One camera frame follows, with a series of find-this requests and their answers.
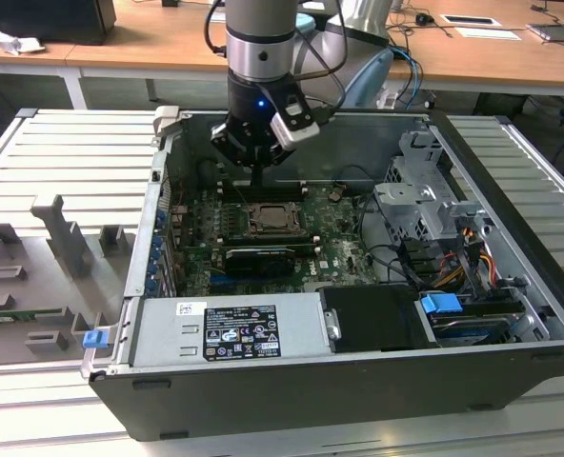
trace wooden desk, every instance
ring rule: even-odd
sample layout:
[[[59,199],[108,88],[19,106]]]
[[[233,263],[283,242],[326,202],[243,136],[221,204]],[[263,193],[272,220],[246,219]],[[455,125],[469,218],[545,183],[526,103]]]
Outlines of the wooden desk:
[[[441,13],[490,16],[512,29],[552,23],[545,14],[531,11],[532,3],[539,1],[412,0],[416,8],[429,9],[439,25],[446,24]],[[563,3],[549,3],[549,9],[564,21]],[[79,109],[88,105],[83,77],[147,79],[150,98],[155,97],[155,79],[226,80],[226,61],[213,55],[203,40],[208,6],[162,8],[159,0],[115,0],[115,10],[115,29],[104,46],[46,44],[44,53],[19,57],[0,50],[0,73],[61,76]],[[405,20],[414,25],[414,11],[407,9]],[[389,18],[389,24],[402,21],[403,14]],[[515,32],[521,41],[464,38],[454,29],[447,31],[453,38],[439,29],[415,30],[409,38],[413,56],[424,68],[423,89],[564,95],[564,47],[543,45],[529,30]],[[212,24],[211,35],[214,43],[224,43],[224,26]],[[391,35],[404,46],[400,33]],[[386,84],[400,88],[408,76],[407,64],[394,62]]]
[[[159,0],[115,0],[117,22],[104,46],[75,46],[67,57],[73,67],[227,72],[227,60],[204,42],[209,5],[162,8]],[[225,44],[224,24],[211,24],[215,44]]]
[[[412,0],[416,8],[428,9],[440,26],[449,26],[440,14],[486,16],[505,29],[524,29],[527,24],[553,23],[545,14],[530,10],[530,0]],[[549,3],[549,13],[564,22],[564,3]],[[415,11],[391,14],[389,24],[415,26]],[[464,38],[454,29],[418,29],[409,37],[413,57],[424,68],[425,89],[498,91],[508,93],[564,94],[564,46],[542,44],[530,30],[514,31],[521,41]],[[399,46],[405,39],[398,31],[391,36]],[[406,79],[407,64],[395,62],[390,79]]]

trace table leg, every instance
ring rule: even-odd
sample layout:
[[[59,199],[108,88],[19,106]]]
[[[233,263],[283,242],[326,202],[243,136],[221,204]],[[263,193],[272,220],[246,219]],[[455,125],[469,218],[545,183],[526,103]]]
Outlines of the table leg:
[[[66,67],[60,69],[58,74],[60,77],[64,78],[66,89],[72,101],[72,107],[74,109],[87,109],[87,98],[81,88],[81,71],[79,69]]]
[[[149,100],[152,102],[158,102],[159,97],[157,96],[155,82],[152,79],[145,79],[145,83],[147,83],[147,94],[149,95]]]

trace blue cable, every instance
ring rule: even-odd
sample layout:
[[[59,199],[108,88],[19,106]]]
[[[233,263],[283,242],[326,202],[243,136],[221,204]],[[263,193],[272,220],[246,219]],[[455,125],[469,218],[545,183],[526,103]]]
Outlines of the blue cable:
[[[418,77],[419,77],[418,72],[417,72],[417,65],[415,64],[415,61],[411,58],[411,56],[408,55],[406,52],[404,52],[401,49],[394,47],[394,46],[390,46],[390,48],[392,50],[398,52],[400,55],[402,55],[405,58],[405,60],[407,60],[407,62],[412,66],[412,69],[413,69],[413,75],[415,76],[415,78],[414,78],[414,83],[413,83],[412,98],[410,98],[409,102],[407,102],[405,104],[407,109],[409,109],[412,105],[413,100],[415,99],[415,96],[417,95]]]

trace blue latch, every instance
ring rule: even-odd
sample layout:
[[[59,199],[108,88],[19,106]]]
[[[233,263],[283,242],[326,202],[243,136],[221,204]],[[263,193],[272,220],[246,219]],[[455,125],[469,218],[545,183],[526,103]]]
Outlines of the blue latch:
[[[461,312],[460,301],[454,293],[429,293],[421,300],[426,313],[430,312]]]
[[[83,337],[84,349],[100,349],[109,346],[108,330],[90,330],[85,332]]]

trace motherboard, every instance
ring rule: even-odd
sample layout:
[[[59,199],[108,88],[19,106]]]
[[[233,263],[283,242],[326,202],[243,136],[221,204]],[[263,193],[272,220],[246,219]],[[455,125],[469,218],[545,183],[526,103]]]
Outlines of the motherboard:
[[[311,292],[376,284],[355,198],[338,185],[226,186],[172,209],[180,296]]]

